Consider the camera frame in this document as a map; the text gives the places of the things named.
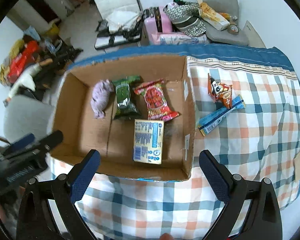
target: brown paper tag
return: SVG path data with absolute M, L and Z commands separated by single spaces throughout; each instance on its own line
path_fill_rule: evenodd
M 294 164 L 294 173 L 295 173 L 295 180 L 300 180 L 300 152 L 297 154 L 296 157 L 293 159 Z

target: plaid tablecloth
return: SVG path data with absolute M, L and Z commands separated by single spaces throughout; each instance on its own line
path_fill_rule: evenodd
M 93 231 L 113 239 L 158 239 L 163 233 L 176 239 L 202 239 L 224 206 L 198 166 L 203 149 L 210 150 L 231 173 L 245 179 L 270 178 L 281 208 L 297 197 L 293 158 L 300 151 L 300 86 L 292 67 L 282 69 L 266 60 L 256 65 L 257 61 L 239 62 L 239 57 L 218 58 L 188 58 L 196 117 L 219 107 L 207 95 L 208 72 L 232 84 L 246 108 L 232 112 L 205 138 L 196 133 L 194 167 L 187 181 L 161 183 L 95 174 L 83 199 L 76 203 Z M 54 176 L 71 169 L 54 159 L 50 167 Z M 239 232 L 248 204 L 232 234 Z

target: pink wrapped item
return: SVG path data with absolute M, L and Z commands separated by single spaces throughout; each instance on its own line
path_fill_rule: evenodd
M 151 34 L 172 32 L 172 23 L 163 12 L 163 6 L 146 9 L 144 11 L 144 24 L 150 44 L 153 44 Z
M 207 35 L 199 37 L 189 37 L 182 32 L 174 33 L 154 33 L 152 34 L 152 41 L 154 45 L 160 44 L 209 44 L 210 41 L 207 39 Z
M 101 119 L 105 117 L 103 110 L 106 108 L 110 93 L 114 92 L 112 83 L 107 80 L 100 80 L 93 87 L 91 107 L 94 112 L 94 118 Z

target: silver bolt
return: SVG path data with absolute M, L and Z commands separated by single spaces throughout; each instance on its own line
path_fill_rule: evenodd
M 268 179 L 268 178 L 264 178 L 263 181 L 264 181 L 266 184 L 271 184 L 271 180 Z
M 30 185 L 34 184 L 34 183 L 35 183 L 35 178 L 29 179 L 28 183 L 29 183 Z
M 65 180 L 66 179 L 66 177 L 67 177 L 67 175 L 66 174 L 60 174 L 59 176 L 58 176 L 58 180 Z
M 235 180 L 241 180 L 241 176 L 239 175 L 239 174 L 234 174 L 233 175 L 233 178 L 235 179 Z

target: white sticker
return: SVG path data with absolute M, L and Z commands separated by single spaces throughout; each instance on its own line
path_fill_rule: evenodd
M 185 161 L 187 160 L 187 156 L 188 156 L 189 140 L 190 140 L 190 134 L 187 134 L 187 135 L 185 136 L 185 150 L 186 150 Z
M 186 82 L 186 80 L 183 81 L 183 86 L 184 86 L 184 88 L 185 88 L 185 90 L 184 90 L 183 93 L 184 93 L 185 101 L 186 101 L 186 99 L 187 99 L 187 97 L 188 97 L 188 94 L 189 94 L 188 83 Z

